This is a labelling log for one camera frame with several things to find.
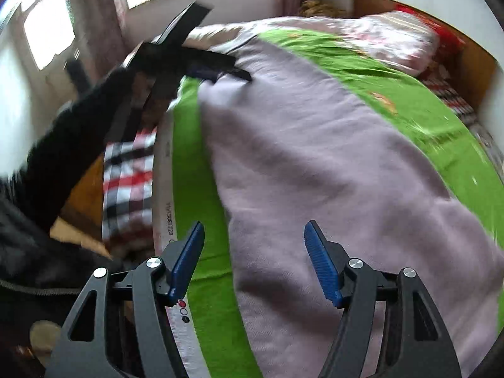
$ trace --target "zipper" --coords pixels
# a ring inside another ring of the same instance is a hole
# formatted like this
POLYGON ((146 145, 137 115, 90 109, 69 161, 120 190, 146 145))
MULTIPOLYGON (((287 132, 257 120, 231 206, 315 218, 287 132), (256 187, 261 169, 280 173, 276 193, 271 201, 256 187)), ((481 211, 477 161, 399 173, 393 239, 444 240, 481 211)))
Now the zipper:
POLYGON ((11 291, 18 293, 31 294, 42 297, 50 297, 57 295, 79 295, 82 291, 80 288, 35 288, 25 287, 18 284, 13 284, 8 281, 0 279, 0 287, 4 287, 11 291))

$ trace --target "wooden bed frame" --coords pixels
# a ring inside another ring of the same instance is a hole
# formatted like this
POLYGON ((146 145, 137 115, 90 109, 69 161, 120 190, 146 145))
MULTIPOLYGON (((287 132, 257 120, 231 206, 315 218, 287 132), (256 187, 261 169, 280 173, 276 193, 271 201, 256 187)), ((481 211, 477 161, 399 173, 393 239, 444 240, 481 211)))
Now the wooden bed frame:
MULTIPOLYGON (((353 0, 353 17, 359 18, 364 15, 393 11, 397 3, 411 7, 400 1, 394 0, 353 0)), ((415 7, 411 8, 450 29, 465 42, 463 51, 457 56, 454 62, 451 64, 445 63, 444 66, 452 77, 450 79, 450 84, 453 88, 457 90, 460 96, 464 98, 469 105, 475 110, 478 110, 491 85, 493 75, 497 68, 496 59, 492 57, 488 51, 459 30, 424 11, 415 7)))

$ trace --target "blue rubber tip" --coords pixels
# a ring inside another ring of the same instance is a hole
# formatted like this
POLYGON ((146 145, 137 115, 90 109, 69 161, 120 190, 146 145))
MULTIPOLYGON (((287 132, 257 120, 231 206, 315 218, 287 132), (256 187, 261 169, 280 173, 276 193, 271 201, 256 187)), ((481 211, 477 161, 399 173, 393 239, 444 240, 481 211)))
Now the blue rubber tip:
POLYGON ((311 222, 304 226, 304 245, 308 250, 326 299, 331 301, 335 307, 339 307, 342 304, 342 295, 339 290, 338 271, 311 222))
POLYGON ((182 253, 178 257, 173 271, 171 272, 171 283, 168 297, 175 304, 178 300, 184 298, 191 281, 192 274, 200 258, 205 243, 205 229, 198 222, 191 231, 182 253))

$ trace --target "black jacket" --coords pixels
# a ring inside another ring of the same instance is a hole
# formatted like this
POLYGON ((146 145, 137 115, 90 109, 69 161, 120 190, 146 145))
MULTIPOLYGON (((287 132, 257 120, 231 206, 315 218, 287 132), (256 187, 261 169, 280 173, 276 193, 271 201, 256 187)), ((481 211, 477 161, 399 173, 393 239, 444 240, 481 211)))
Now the black jacket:
POLYGON ((34 322, 62 325, 97 267, 123 270, 120 261, 54 240, 49 230, 71 189, 103 151, 132 81, 129 70, 112 72, 60 112, 30 150, 26 164, 0 181, 0 364, 8 376, 43 373, 30 346, 34 322))

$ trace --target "black sleeve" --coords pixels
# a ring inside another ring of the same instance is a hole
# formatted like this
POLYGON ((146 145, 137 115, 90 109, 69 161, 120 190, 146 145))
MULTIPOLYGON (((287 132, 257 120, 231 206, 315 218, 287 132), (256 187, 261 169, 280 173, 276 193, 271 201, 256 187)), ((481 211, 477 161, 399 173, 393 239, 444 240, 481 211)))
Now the black sleeve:
POLYGON ((0 192, 49 232, 70 191, 104 149, 114 114, 130 95, 134 74, 118 68, 64 109, 0 192))

